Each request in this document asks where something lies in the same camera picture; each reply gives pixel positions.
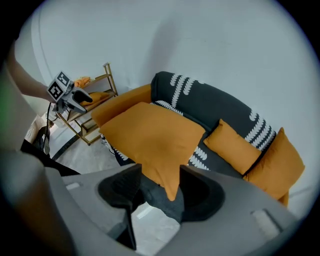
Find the white wall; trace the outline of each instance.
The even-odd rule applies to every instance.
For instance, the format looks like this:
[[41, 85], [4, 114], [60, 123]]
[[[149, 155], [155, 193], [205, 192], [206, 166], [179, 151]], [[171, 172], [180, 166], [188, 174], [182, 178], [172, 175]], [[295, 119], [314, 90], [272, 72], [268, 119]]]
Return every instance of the white wall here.
[[[45, 81], [41, 75], [34, 54], [31, 36], [31, 19], [28, 19], [21, 28], [19, 38], [15, 42], [14, 49], [15, 58], [24, 70], [35, 80], [44, 84]], [[23, 97], [39, 116], [42, 116], [47, 111], [49, 105], [47, 100], [27, 95], [23, 95]]]
[[39, 15], [45, 74], [98, 76], [111, 62], [119, 92], [180, 73], [222, 89], [284, 127], [306, 168], [289, 208], [306, 212], [320, 179], [320, 67], [273, 1], [52, 0]]

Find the rectangular orange pillow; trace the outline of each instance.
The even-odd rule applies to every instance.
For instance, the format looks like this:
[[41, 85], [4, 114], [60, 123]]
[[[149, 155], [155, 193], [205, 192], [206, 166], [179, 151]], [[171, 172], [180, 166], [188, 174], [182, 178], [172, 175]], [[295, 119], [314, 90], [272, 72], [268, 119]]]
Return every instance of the rectangular orange pillow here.
[[276, 200], [299, 179], [305, 165], [282, 127], [260, 162], [244, 177]]
[[180, 165], [186, 165], [205, 129], [161, 106], [140, 102], [106, 122], [100, 132], [107, 141], [142, 164], [142, 173], [164, 187], [175, 200]]
[[244, 174], [261, 154], [222, 119], [218, 127], [207, 137], [203, 143], [216, 152], [236, 171]]

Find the forearm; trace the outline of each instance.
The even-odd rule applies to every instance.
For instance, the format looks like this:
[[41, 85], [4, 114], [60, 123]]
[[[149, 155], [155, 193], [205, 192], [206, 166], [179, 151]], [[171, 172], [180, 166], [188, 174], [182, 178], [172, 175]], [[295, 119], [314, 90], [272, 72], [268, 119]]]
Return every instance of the forearm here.
[[22, 94], [52, 101], [47, 87], [33, 79], [16, 61], [14, 46], [10, 49], [7, 60], [8, 70]]

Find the orange pillow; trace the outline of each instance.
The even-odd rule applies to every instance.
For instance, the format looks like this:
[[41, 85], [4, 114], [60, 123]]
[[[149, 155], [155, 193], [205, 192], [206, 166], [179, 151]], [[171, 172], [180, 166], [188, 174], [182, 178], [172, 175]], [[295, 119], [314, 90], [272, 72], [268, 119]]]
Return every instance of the orange pillow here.
[[244, 174], [261, 154], [222, 119], [218, 127], [203, 143], [227, 161], [236, 171]]
[[139, 102], [101, 128], [107, 141], [136, 163], [142, 173], [175, 200], [180, 165], [186, 165], [205, 129], [164, 107]]
[[84, 106], [92, 105], [92, 104], [94, 104], [94, 103], [106, 98], [109, 94], [107, 92], [97, 91], [97, 92], [92, 92], [89, 95], [92, 98], [92, 102], [82, 101], [80, 103], [81, 106], [84, 107]]
[[305, 166], [281, 128], [260, 162], [244, 177], [275, 199], [283, 197]]

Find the wooden side table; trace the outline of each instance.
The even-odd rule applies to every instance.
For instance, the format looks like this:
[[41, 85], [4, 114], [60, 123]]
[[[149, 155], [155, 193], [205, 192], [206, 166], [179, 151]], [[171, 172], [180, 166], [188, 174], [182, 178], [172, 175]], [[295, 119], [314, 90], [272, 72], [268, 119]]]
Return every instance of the wooden side table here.
[[[85, 106], [84, 108], [86, 109], [86, 112], [89, 112], [93, 109], [95, 109], [96, 107], [98, 107], [100, 104], [104, 103], [105, 101], [111, 99], [112, 97], [116, 97], [118, 96], [118, 92], [117, 92], [117, 88], [115, 85], [115, 81], [114, 78], [112, 76], [112, 72], [110, 69], [110, 63], [107, 62], [106, 64], [103, 65], [104, 70], [105, 70], [105, 74], [100, 75], [98, 77], [96, 77], [94, 80], [88, 82], [83, 88], [86, 88], [90, 85], [93, 85], [94, 83], [96, 83], [97, 81], [100, 81], [102, 79], [107, 78], [108, 82], [110, 84], [110, 88], [108, 90], [105, 90], [105, 93], [108, 93], [108, 96], [104, 99], [101, 99], [99, 101], [97, 101], [94, 104]], [[60, 119], [81, 139], [83, 140], [85, 143], [87, 143], [88, 146], [91, 145], [91, 143], [93, 143], [94, 141], [96, 141], [97, 139], [99, 139], [100, 134], [98, 133], [98, 126], [97, 124], [93, 121], [92, 118], [88, 119], [87, 121], [83, 122], [82, 124], [80, 124], [77, 119], [82, 117], [83, 115], [85, 115], [86, 113], [78, 113], [75, 112], [73, 110], [71, 110], [68, 114], [67, 119], [65, 119], [63, 117], [62, 114], [57, 113], [58, 116], [60, 117]], [[74, 121], [79, 127], [80, 127], [80, 133], [78, 133], [71, 125], [70, 122]]]

